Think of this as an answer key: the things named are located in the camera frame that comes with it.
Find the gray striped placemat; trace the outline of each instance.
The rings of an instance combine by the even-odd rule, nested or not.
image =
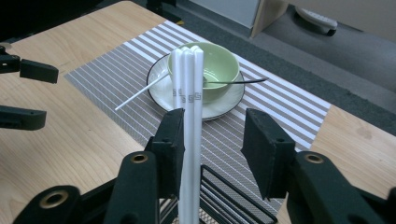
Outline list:
[[[157,131],[164,112],[147,92],[123,109],[114,108],[146,86],[150,67],[172,49],[188,42],[206,41],[166,21],[110,52],[70,72],[65,77],[142,146]],[[246,108],[270,114],[296,141],[296,150],[309,150],[330,104],[235,55],[244,78],[269,77],[246,85],[241,103],[225,116],[203,125],[202,162],[254,200],[276,214],[282,200],[263,202],[244,156]]]

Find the screw hole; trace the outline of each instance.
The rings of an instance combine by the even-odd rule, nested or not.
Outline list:
[[[312,163],[323,163],[324,162],[324,160],[320,156],[317,156],[314,154],[305,155],[305,159]]]
[[[49,209],[56,207],[68,198],[69,194],[66,190],[55,190],[49,194],[47,194],[43,199],[40,201],[40,207],[44,209]]]
[[[139,155],[135,155],[131,158],[131,161],[134,163],[142,163],[145,162],[149,159],[148,156],[144,155],[144,154],[139,154]]]

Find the white cabinet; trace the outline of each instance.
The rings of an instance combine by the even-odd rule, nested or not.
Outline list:
[[[252,28],[260,0],[191,0],[221,16]]]

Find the white plastic rod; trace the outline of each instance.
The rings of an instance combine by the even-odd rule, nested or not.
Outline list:
[[[198,223],[199,202],[201,191],[201,138],[202,138],[202,108],[203,108],[203,76],[204,52],[197,47],[194,50],[194,146],[192,164],[192,223]]]
[[[131,102],[134,98],[136,98],[138,95],[140,95],[141,93],[143,93],[144,91],[148,90],[150,87],[154,86],[157,82],[163,80],[165,77],[169,76],[169,73],[166,72],[165,74],[163,74],[162,76],[160,76],[159,78],[155,79],[153,82],[151,82],[150,84],[147,85],[147,87],[143,88],[141,91],[137,92],[135,95],[133,95],[131,98],[129,98],[128,100],[126,100],[124,103],[120,104],[119,106],[116,107],[116,111],[121,109],[123,106],[125,106],[126,104],[128,104],[129,102]]]
[[[182,71],[181,71],[181,49],[174,49],[171,53],[172,57],[172,84],[173,84],[173,107],[174,109],[183,107],[182,104]]]
[[[185,49],[181,56],[183,62],[185,112],[184,112],[184,161],[181,172],[181,188],[179,220],[180,223],[198,223],[198,217],[193,217],[192,190],[193,190],[193,139],[194,139],[194,57],[190,49]]]

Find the wooden table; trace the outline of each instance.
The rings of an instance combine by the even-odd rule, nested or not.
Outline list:
[[[81,193],[114,178],[121,160],[143,148],[64,79],[68,72],[164,22],[120,2],[13,44],[10,54],[59,68],[52,85],[2,75],[2,105],[47,110],[35,132],[0,130],[0,223],[10,223],[40,191],[77,186]],[[328,156],[355,186],[386,197],[396,186],[396,137],[332,106],[312,149]],[[282,208],[281,223],[288,223]]]

